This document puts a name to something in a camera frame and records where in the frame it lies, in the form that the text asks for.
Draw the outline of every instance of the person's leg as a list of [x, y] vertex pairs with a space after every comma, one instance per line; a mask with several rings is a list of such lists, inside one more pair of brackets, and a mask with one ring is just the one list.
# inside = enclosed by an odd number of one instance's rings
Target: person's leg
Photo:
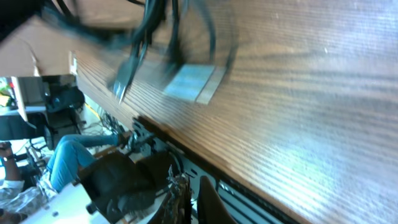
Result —
[[55, 158], [58, 155], [60, 146], [66, 141], [76, 141], [85, 147], [103, 146], [107, 144], [116, 146], [118, 144], [118, 135], [112, 134], [109, 136], [82, 136], [80, 134], [69, 134], [62, 137], [55, 148], [54, 154], [47, 163], [47, 169], [50, 172], [54, 167]]
[[58, 147], [50, 181], [52, 187], [60, 192], [64, 186], [76, 179], [79, 166], [86, 168], [95, 161], [95, 158], [76, 141], [63, 141]]

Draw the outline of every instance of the person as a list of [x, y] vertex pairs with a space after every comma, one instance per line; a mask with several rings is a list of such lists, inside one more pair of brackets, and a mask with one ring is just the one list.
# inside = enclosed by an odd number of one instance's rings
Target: person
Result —
[[61, 138], [36, 187], [22, 191], [24, 181], [12, 155], [11, 148], [0, 150], [6, 178], [0, 186], [0, 224], [19, 223], [54, 198], [64, 186], [76, 179], [79, 167], [86, 168], [95, 161], [88, 147], [112, 145], [124, 147], [131, 132], [109, 136], [67, 135]]

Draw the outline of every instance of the wooden surface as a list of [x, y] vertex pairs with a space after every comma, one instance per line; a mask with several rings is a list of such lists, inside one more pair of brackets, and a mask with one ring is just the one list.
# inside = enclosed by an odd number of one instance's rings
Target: wooden surface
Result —
[[85, 54], [79, 87], [127, 126], [138, 114], [168, 126], [299, 222], [397, 223], [397, 3], [208, 2], [232, 7], [239, 34], [209, 105], [139, 78], [118, 105], [105, 87], [115, 68]]

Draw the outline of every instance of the wood grain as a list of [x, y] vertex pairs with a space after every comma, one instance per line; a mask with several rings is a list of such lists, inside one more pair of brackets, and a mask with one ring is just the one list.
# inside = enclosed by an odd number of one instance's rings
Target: wood grain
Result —
[[[79, 87], [127, 126], [139, 114], [167, 125], [299, 222], [397, 223], [397, 3], [207, 3], [229, 4], [239, 31], [233, 68], [209, 105], [139, 78], [118, 105], [105, 87], [115, 68], [81, 52]], [[200, 33], [184, 33], [189, 52], [207, 48]]]

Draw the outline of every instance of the wooden table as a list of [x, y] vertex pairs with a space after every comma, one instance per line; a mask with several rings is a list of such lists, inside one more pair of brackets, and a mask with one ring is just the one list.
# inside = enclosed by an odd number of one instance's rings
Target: wooden table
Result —
[[398, 222], [396, 2], [228, 4], [239, 49], [209, 105], [139, 78], [118, 105], [115, 68], [77, 53], [80, 89], [125, 125], [142, 114], [168, 126], [299, 222]]

